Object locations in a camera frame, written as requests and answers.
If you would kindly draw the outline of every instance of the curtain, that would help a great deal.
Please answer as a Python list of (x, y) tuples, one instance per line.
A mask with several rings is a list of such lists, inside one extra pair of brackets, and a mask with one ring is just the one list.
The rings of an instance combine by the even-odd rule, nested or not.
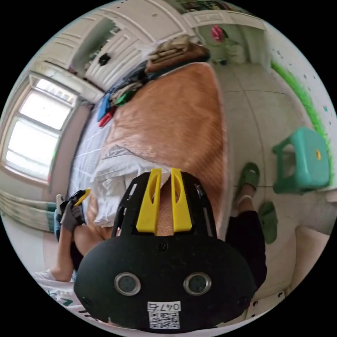
[(0, 211), (15, 221), (40, 231), (54, 232), (56, 203), (28, 200), (0, 191)]

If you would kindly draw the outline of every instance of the green wall trim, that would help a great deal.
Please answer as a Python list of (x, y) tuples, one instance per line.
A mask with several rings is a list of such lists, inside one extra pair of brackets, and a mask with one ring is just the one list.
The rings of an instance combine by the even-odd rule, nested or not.
[(277, 64), (273, 60), (271, 61), (271, 68), (274, 69), (294, 91), (295, 95), (299, 98), (299, 100), (303, 104), (305, 111), (308, 114), (315, 131), (324, 139), (325, 144), (326, 144), (326, 149), (328, 151), (328, 160), (329, 160), (329, 168), (330, 168), (329, 186), (332, 185), (332, 182), (334, 179), (334, 169), (333, 169), (330, 140), (329, 140), (329, 136), (327, 135), (325, 131), (325, 127), (318, 115), (318, 112), (316, 111), (314, 103), (312, 102), (312, 98), (310, 94), (302, 86), (300, 81), (288, 69), (283, 68), (281, 65)]

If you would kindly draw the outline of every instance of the hand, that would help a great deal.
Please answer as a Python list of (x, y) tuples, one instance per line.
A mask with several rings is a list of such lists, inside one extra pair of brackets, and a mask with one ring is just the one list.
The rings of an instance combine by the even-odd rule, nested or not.
[(61, 225), (72, 233), (75, 227), (81, 225), (82, 223), (83, 223), (83, 216), (81, 207), (73, 206), (71, 202), (67, 203), (61, 219)]

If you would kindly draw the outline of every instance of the teal plastic stool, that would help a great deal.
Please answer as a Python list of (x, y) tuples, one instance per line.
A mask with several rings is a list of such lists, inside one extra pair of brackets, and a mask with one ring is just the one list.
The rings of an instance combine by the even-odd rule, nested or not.
[[(289, 144), (295, 149), (296, 168), (291, 176), (284, 177), (283, 150)], [(277, 181), (273, 185), (276, 194), (304, 194), (328, 185), (328, 152), (316, 131), (300, 128), (272, 150), (277, 155)]]

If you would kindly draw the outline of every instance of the cabinet knob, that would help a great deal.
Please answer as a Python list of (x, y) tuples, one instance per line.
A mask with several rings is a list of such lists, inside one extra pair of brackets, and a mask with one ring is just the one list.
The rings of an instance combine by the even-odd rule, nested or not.
[(109, 62), (110, 59), (111, 59), (111, 57), (108, 54), (104, 54), (98, 59), (98, 64), (101, 67), (105, 66)]

